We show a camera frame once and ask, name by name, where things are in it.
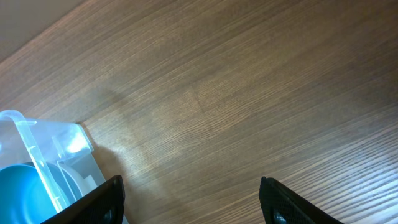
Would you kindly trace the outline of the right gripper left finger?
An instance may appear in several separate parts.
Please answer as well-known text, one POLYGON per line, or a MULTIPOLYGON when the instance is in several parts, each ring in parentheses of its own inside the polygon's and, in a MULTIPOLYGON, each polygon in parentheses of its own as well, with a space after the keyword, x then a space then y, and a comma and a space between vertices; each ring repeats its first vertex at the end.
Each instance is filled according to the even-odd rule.
POLYGON ((44 224, 122 224, 124 201, 123 178, 115 175, 44 224))

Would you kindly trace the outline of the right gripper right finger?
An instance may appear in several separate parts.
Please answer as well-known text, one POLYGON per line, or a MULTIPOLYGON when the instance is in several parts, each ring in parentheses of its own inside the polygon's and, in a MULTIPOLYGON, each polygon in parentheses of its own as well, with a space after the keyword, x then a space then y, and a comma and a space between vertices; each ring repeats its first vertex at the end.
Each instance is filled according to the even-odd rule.
POLYGON ((341 224, 271 177, 262 177, 259 201, 266 224, 341 224))

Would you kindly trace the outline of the cream plastic bowl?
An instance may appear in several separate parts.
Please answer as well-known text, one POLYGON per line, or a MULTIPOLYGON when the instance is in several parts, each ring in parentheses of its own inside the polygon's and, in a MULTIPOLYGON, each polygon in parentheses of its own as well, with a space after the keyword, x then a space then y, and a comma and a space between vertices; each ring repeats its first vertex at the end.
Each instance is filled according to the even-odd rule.
POLYGON ((76 170, 72 169, 65 164, 59 164, 63 174, 67 174, 72 178, 72 182, 77 186, 80 197, 84 197, 92 190, 97 188, 97 184, 91 175, 83 178, 76 170))

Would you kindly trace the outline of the dark blue bowl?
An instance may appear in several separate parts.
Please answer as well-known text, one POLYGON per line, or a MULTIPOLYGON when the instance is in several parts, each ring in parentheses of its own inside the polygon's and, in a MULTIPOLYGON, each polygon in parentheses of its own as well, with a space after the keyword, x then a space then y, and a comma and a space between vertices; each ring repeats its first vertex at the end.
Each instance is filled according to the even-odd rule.
POLYGON ((32 166, 1 169, 1 223, 42 223, 57 211, 32 166))
MULTIPOLYGON (((49 207, 52 205, 52 201, 43 186, 43 183, 35 169, 35 166, 32 162, 26 162, 24 165, 31 167, 33 170, 32 183, 29 184, 28 194, 29 199, 34 202, 44 202, 49 207)), ((73 204, 78 199, 82 198, 82 192, 73 178, 67 174, 67 172, 60 167, 60 165, 56 165, 54 163, 49 162, 48 164, 50 173, 53 175, 57 187, 60 190, 61 195, 64 197, 65 202, 68 205, 73 204)))

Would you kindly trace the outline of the clear plastic storage container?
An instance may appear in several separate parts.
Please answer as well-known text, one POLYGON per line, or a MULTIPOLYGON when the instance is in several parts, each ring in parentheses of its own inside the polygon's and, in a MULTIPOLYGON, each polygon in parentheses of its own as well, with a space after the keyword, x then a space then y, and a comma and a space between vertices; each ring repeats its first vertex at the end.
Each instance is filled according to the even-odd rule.
POLYGON ((107 180, 92 152, 79 124, 26 118, 16 110, 1 112, 1 169, 32 162, 57 214, 72 204, 65 202, 47 164, 65 164, 83 178, 91 175, 99 187, 107 180))

